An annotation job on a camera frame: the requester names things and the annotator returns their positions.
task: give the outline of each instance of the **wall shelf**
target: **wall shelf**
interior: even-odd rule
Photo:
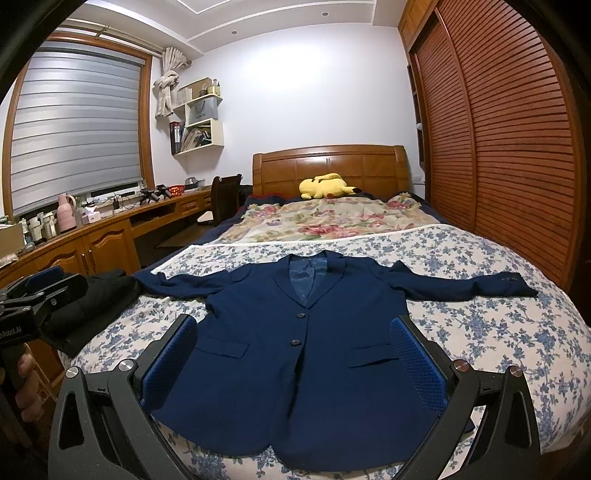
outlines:
[[[222,122],[220,122],[220,120],[215,120],[213,118],[210,118],[208,120],[196,122],[193,125],[188,125],[185,128],[187,129],[187,128],[192,128],[192,127],[209,127],[212,132],[212,142],[208,143],[206,145],[199,145],[198,147],[193,147],[193,148],[189,148],[188,150],[181,151],[181,152],[175,154],[175,156],[184,155],[185,153],[194,152],[196,150],[201,150],[202,148],[206,148],[206,147],[223,148],[223,146],[224,146],[223,128],[222,128]]]
[[[201,150],[201,149],[207,148],[207,147],[223,148],[224,140],[223,140],[222,122],[216,118],[199,119],[199,117],[203,118],[205,115],[217,116],[217,106],[223,100],[223,98],[220,95],[217,95],[217,93],[219,93],[219,91],[217,91],[216,93],[208,93],[206,95],[201,95],[199,97],[196,96],[199,94],[199,92],[206,90],[207,88],[211,87],[212,85],[213,85],[213,81],[211,80],[211,78],[206,77],[204,79],[200,79],[196,82],[190,83],[189,85],[185,85],[185,86],[179,88],[179,90],[182,90],[182,89],[190,90],[191,95],[196,97],[196,98],[189,100],[188,102],[184,102],[184,103],[181,103],[180,105],[177,105],[173,109],[174,113],[176,113],[176,115],[178,115],[178,117],[180,117],[184,123],[183,136],[188,134],[189,131],[194,132],[195,131],[194,129],[196,129],[196,128],[201,128],[201,129],[207,128],[211,132],[211,137],[212,137],[211,140],[212,141],[211,141],[211,143],[208,143],[205,145],[199,145],[198,147],[188,148],[184,151],[180,151],[180,152],[174,154],[175,156],[184,155],[184,154],[187,154],[190,152],[195,152],[197,150]],[[215,106],[212,107],[212,103],[210,101],[210,102],[208,102],[209,105],[207,106],[207,109],[205,109],[205,110],[204,110],[204,108],[206,108],[205,105],[199,105],[198,108],[195,107],[195,104],[202,102],[204,100],[209,100],[209,99],[215,100],[215,102],[216,102]]]
[[[178,157],[179,155],[185,155],[185,153],[191,153],[191,152],[194,152],[196,150],[201,150],[202,148],[207,148],[207,147],[223,148],[223,145],[216,145],[216,144],[213,144],[213,143],[208,143],[207,145],[199,145],[198,147],[189,148],[188,150],[185,150],[184,152],[178,152],[177,154],[175,154],[175,157]]]
[[[199,125],[206,125],[208,123],[211,123],[212,120],[219,122],[219,120],[216,120],[214,118],[208,118],[207,120],[201,120],[200,122],[195,122],[192,124],[185,125],[185,128],[198,127]]]
[[[203,95],[201,97],[194,98],[193,100],[189,100],[186,103],[181,103],[180,105],[177,105],[176,107],[173,108],[173,111],[174,111],[174,113],[177,113],[177,110],[182,111],[184,109],[185,105],[192,105],[196,102],[200,102],[201,100],[205,100],[207,98],[215,98],[217,100],[218,105],[220,103],[222,103],[222,100],[223,100],[222,97],[220,97],[219,95],[216,95],[215,93],[208,93],[207,95]]]

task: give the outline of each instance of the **wooden headboard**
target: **wooden headboard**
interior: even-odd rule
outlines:
[[[326,173],[338,173],[347,185],[384,200],[410,188],[407,156],[401,145],[325,145],[255,154],[252,192],[297,197],[302,180]]]

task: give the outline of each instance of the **finger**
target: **finger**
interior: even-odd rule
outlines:
[[[39,389],[39,376],[37,372],[33,372],[25,380],[25,384],[18,390],[16,394],[17,407],[27,408],[37,398],[37,391]]]
[[[43,415],[43,406],[41,405],[41,398],[39,395],[35,401],[21,412],[23,421],[37,421]]]
[[[35,370],[35,359],[30,353],[25,353],[18,359],[18,374],[21,378],[28,377]]]

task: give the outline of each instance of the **wooden window frame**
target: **wooden window frame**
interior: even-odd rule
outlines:
[[[107,48],[108,50],[125,53],[142,59],[145,63],[140,67],[139,95],[138,95],[138,143],[139,164],[142,177],[148,188],[154,188],[154,170],[152,168],[152,146],[150,141],[150,80],[152,74],[152,55],[137,50],[127,45],[122,45],[103,38],[95,38],[71,32],[54,32],[47,40],[66,41],[82,45]],[[8,105],[6,127],[4,129],[4,145],[2,148],[2,200],[4,203],[4,215],[14,220],[12,213],[12,184],[11,184],[11,160],[12,160],[12,135],[14,133],[14,120],[17,114],[18,100],[21,96],[22,84],[27,74],[28,63],[19,73],[14,84],[14,90]]]

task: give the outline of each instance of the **blue floral bedsheet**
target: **blue floral bedsheet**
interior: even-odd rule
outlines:
[[[289,254],[313,255],[329,249],[354,257],[372,257],[382,265],[396,260],[414,272],[466,278],[518,271],[540,293],[536,299],[477,297],[464,302],[409,301],[411,317],[421,331],[452,358],[465,358],[475,368],[505,371],[517,364],[525,372],[534,402],[543,452],[567,446],[590,409],[591,329],[570,299],[528,261],[508,248],[451,225],[308,242],[267,242],[192,246],[155,271],[205,275],[240,265],[270,262]],[[205,317],[204,303],[142,296],[97,335],[72,360],[86,372],[112,369],[120,360],[137,358],[180,313]],[[472,420],[480,423],[483,408]],[[366,479],[389,480],[401,464],[357,472],[302,472],[284,466],[271,448],[246,457],[208,452],[164,425],[161,431],[182,461],[203,480]],[[459,443],[442,476],[457,469],[473,434]]]

